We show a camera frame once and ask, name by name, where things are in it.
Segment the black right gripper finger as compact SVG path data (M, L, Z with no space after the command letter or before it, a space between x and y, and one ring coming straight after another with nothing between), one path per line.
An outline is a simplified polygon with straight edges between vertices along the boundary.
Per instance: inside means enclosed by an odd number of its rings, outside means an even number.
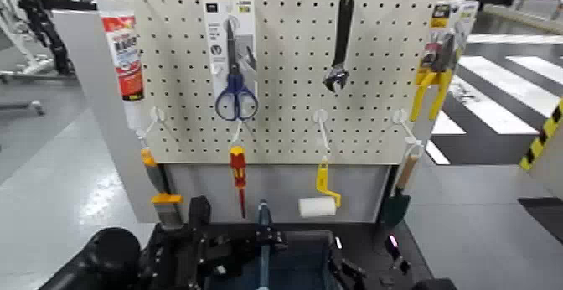
M407 275L411 270L411 264L402 256L398 241L394 235L388 235L385 239L385 250L390 255L392 270L399 270L403 275Z
M366 271L343 257L343 245L338 236L334 236L330 245L328 269L338 281L340 288L345 290L366 290L364 280Z

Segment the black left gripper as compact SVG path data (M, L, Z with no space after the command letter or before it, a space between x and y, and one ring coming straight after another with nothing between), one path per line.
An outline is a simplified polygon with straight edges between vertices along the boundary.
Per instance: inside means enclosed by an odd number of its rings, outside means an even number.
M205 284L210 290L244 289L244 265L239 262L213 265L205 276L208 240L209 234L202 228L184 224L177 230L164 230L156 224L141 252L140 288L204 289ZM287 248L284 232L243 230L211 240L209 258L249 259Z

